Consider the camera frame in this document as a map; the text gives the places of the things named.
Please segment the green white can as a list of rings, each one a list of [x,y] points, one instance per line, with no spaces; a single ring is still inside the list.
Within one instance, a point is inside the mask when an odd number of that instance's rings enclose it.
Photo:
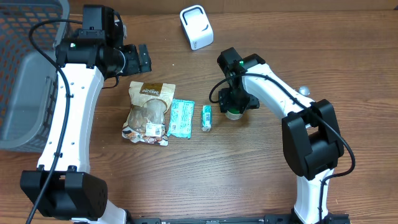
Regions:
[[[238,120],[243,116],[243,114],[239,110],[236,110],[236,109],[227,110],[225,115],[230,120]]]

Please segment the teal white tissue pack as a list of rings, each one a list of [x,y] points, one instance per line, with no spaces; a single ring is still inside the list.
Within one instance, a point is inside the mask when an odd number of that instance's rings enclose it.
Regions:
[[[210,105],[204,105],[201,111],[201,129],[208,132],[212,127],[212,110]]]

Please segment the mint green tissue pack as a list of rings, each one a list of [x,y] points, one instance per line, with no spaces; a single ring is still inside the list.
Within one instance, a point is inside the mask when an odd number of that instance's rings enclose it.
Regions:
[[[173,99],[167,136],[190,139],[195,102]]]

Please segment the brown white snack bag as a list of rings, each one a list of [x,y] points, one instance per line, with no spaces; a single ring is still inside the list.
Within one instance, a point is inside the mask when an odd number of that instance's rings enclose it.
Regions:
[[[131,82],[131,110],[123,124],[122,137],[133,143],[167,146],[165,114],[174,98],[175,85]]]

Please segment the yellow drink bottle grey cap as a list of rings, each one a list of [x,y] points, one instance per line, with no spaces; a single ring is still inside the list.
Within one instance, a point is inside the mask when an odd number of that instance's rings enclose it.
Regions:
[[[298,88],[298,92],[303,95],[303,96],[309,96],[310,95],[310,89],[307,86],[300,86]]]

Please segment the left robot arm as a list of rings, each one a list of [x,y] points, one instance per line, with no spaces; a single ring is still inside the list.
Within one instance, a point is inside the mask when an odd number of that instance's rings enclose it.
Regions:
[[[90,174],[93,116],[104,81],[151,71],[146,45],[126,45],[123,21],[104,5],[85,5],[80,29],[61,40],[50,63],[58,76],[55,109],[35,170],[21,175],[32,211],[75,223],[132,223],[108,198],[106,182]]]

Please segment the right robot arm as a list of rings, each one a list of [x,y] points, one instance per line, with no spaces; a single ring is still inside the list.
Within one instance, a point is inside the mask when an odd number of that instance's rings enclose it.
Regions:
[[[344,154],[332,104],[301,95],[257,54],[242,58],[231,47],[217,63],[228,83],[216,101],[222,113],[236,120],[264,103],[281,120],[283,153],[297,176],[297,199],[290,214],[265,215],[264,223],[349,223],[348,215],[332,214],[326,205],[329,176]]]

